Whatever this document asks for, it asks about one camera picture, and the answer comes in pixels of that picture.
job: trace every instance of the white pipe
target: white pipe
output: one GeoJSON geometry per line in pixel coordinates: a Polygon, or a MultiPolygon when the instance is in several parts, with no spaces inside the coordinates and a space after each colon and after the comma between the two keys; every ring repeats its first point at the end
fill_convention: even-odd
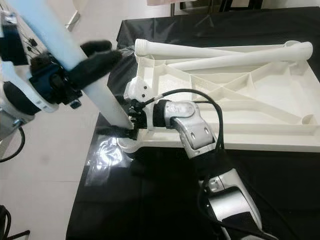
{"type": "MultiPolygon", "coordinates": [[[[51,54],[66,70],[73,69],[87,56],[58,20],[45,0],[7,0],[19,13],[51,54]]],[[[132,129],[133,124],[117,102],[106,83],[101,80],[83,91],[99,108],[106,120],[114,126],[132,129]]]]}
{"type": "Polygon", "coordinates": [[[226,51],[193,46],[181,46],[166,43],[151,42],[145,39],[136,39],[134,52],[137,56],[158,55],[177,58],[213,58],[240,54],[236,51],[226,51]]]}
{"type": "Polygon", "coordinates": [[[212,69],[232,66],[245,66],[280,61],[302,61],[308,60],[313,53],[313,45],[310,42],[296,43],[292,46],[253,51],[237,55],[219,56],[192,61],[184,61],[168,64],[174,69],[187,71],[198,69],[212,69]]]}

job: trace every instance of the white cloth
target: white cloth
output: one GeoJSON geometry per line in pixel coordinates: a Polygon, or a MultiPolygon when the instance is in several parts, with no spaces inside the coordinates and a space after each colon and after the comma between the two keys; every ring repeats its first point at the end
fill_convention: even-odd
{"type": "Polygon", "coordinates": [[[164,4],[174,4],[185,2],[186,0],[146,0],[146,4],[148,6],[156,6],[156,5],[164,5],[164,4]]]}

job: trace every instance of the table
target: table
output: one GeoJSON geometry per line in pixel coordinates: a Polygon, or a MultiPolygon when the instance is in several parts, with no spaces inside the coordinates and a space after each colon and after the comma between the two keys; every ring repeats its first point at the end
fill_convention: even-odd
{"type": "MultiPolygon", "coordinates": [[[[319,15],[320,8],[304,7],[125,20],[118,33],[117,47],[130,53],[136,38],[197,47],[310,41],[314,52],[308,62],[320,79],[319,15]]],[[[129,54],[110,74],[111,91],[123,93],[136,70],[136,60],[129,54]]],[[[99,116],[97,127],[107,124],[99,116]]],[[[97,150],[108,141],[94,134],[87,157],[91,166],[97,150]]],[[[88,173],[92,176],[92,168],[84,167],[67,240],[216,239],[210,224],[197,210],[197,177],[183,149],[142,148],[132,156],[131,167],[125,155],[115,148],[112,151],[121,156],[124,164],[102,171],[89,185],[87,177],[88,173]],[[132,174],[136,163],[145,167],[144,178],[132,174]]],[[[302,239],[320,238],[319,153],[241,150],[227,153],[251,184],[286,216],[302,239]]],[[[280,239],[293,239],[277,215],[254,192],[250,193],[260,210],[264,229],[280,239]]]]}

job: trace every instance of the white plastic tray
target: white plastic tray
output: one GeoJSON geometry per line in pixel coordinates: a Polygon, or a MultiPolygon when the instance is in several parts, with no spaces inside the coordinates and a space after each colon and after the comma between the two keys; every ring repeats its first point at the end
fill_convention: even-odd
{"type": "MultiPolygon", "coordinates": [[[[281,45],[216,49],[251,52],[281,45]]],[[[320,152],[320,83],[306,61],[180,71],[167,64],[190,59],[137,57],[137,76],[155,93],[192,88],[211,96],[222,108],[227,149],[320,152]]],[[[179,93],[172,101],[205,100],[179,93]]],[[[218,135],[218,116],[210,104],[199,104],[202,117],[218,135]]],[[[175,130],[144,129],[138,141],[119,139],[127,153],[141,147],[180,147],[175,130]]]]}

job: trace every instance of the white plastic cylinder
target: white plastic cylinder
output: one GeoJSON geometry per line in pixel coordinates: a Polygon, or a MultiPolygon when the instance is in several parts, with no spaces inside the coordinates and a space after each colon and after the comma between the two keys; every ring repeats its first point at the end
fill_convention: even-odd
{"type": "Polygon", "coordinates": [[[236,55],[212,57],[192,61],[184,61],[168,64],[169,67],[188,71],[199,69],[212,69],[232,66],[245,66],[281,61],[303,61],[308,60],[313,53],[313,45],[310,42],[296,43],[292,46],[277,49],[253,51],[236,55]]]}
{"type": "Polygon", "coordinates": [[[177,58],[213,58],[240,54],[240,52],[209,49],[193,46],[181,46],[166,43],[151,42],[145,39],[136,39],[134,52],[137,56],[158,55],[177,58]]]}
{"type": "MultiPolygon", "coordinates": [[[[45,0],[7,0],[66,70],[73,69],[87,56],[58,20],[45,0]]],[[[114,126],[132,129],[133,124],[110,89],[101,80],[83,89],[114,126]]]]}

